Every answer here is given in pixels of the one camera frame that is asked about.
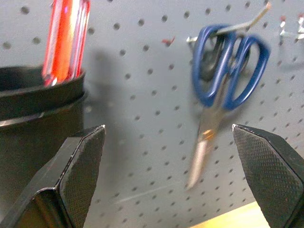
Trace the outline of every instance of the pen holder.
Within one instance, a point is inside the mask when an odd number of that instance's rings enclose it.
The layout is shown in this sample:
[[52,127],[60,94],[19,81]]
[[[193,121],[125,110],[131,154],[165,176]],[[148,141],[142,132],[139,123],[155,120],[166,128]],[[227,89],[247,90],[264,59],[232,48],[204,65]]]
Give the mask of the pen holder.
[[83,129],[85,73],[44,87],[41,70],[0,68],[0,221],[64,140]]

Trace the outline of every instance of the gray pegboard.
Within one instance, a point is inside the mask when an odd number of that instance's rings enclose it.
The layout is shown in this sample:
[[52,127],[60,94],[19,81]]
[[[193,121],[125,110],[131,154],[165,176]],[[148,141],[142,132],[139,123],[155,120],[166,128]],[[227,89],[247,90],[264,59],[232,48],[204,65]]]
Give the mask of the gray pegboard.
[[[0,0],[1,66],[42,63],[51,2]],[[83,63],[90,93],[85,124],[105,124],[107,135],[85,227],[185,228],[253,202],[233,123],[273,131],[304,155],[304,43],[285,38],[279,45],[280,16],[287,17],[286,30],[296,31],[303,3],[275,0],[248,32],[272,48],[263,78],[246,104],[223,122],[199,186],[184,190],[201,111],[185,40],[203,26],[248,21],[264,3],[92,0]],[[173,37],[169,47],[161,42]],[[253,69],[254,60],[246,75]]]

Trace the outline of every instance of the scissors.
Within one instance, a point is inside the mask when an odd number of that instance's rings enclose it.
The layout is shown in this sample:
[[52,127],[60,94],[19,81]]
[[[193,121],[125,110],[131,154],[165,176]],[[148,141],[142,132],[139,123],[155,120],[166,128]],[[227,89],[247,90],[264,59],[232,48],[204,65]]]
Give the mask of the scissors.
[[[207,160],[206,155],[213,149],[212,143],[225,113],[239,107],[250,97],[262,77],[270,56],[270,48],[258,37],[238,36],[236,32],[229,32],[218,36],[216,54],[211,58],[214,62],[211,62],[211,66],[204,66],[202,56],[207,39],[213,36],[217,30],[228,26],[230,25],[213,25],[203,28],[195,44],[192,82],[196,96],[205,107],[200,118],[187,189],[193,188],[200,179]],[[235,57],[233,57],[233,47],[240,37],[241,42]],[[253,44],[259,48],[256,68],[244,91],[234,99],[240,73],[247,64],[250,47]],[[210,72],[213,74],[211,86],[207,91],[203,91],[201,79],[210,80],[208,75]]]

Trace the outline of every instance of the blue scissors handle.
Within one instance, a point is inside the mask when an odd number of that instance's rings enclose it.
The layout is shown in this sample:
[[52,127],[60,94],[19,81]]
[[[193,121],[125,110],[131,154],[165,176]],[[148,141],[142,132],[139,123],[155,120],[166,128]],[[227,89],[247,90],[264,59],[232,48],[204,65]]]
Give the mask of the blue scissors handle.
[[[237,54],[235,56],[235,64],[233,66],[230,66],[229,60],[232,57],[233,46],[237,40],[237,35],[235,32],[225,34],[224,47],[215,70],[212,85],[208,91],[204,92],[200,85],[200,68],[201,57],[204,52],[206,41],[213,32],[227,26],[229,25],[208,26],[200,31],[196,48],[193,54],[192,82],[194,90],[200,102],[207,107],[211,107],[214,103],[217,91],[219,90],[219,86],[225,74],[230,74],[231,80],[228,86],[227,95],[224,98],[223,108],[227,110],[233,110],[244,103],[256,88],[269,59],[270,49],[258,37],[245,36],[242,38],[237,50]],[[236,99],[233,99],[235,90],[237,88],[241,68],[246,59],[246,54],[253,44],[257,44],[260,50],[256,68],[244,91]]]

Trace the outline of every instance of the metal pegboard hook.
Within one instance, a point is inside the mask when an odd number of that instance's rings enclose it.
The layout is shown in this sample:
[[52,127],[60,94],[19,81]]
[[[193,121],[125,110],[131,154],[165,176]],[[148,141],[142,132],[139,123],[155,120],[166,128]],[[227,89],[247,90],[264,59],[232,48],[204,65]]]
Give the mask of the metal pegboard hook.
[[299,23],[299,28],[298,32],[286,32],[285,31],[285,25],[286,25],[286,17],[281,16],[281,24],[280,24],[280,36],[281,36],[281,41],[280,43],[283,43],[283,37],[287,38],[294,38],[295,40],[299,39],[304,39],[304,28],[303,28],[303,23],[304,23],[304,14],[300,14],[298,18],[298,23]]
[[[238,24],[238,25],[229,26],[229,27],[226,27],[226,28],[222,28],[222,29],[218,30],[211,37],[218,36],[218,35],[225,34],[225,33],[229,33],[229,32],[232,32],[232,31],[237,31],[237,30],[240,30],[240,29],[249,29],[252,26],[254,26],[270,10],[270,8],[271,8],[271,3],[268,2],[265,5],[265,7],[261,10],[261,12],[255,18],[253,18],[251,21],[248,21],[248,22],[245,22],[245,23],[242,23],[242,24]],[[190,43],[195,42],[196,40],[197,40],[197,37],[188,37],[186,42],[190,44]]]

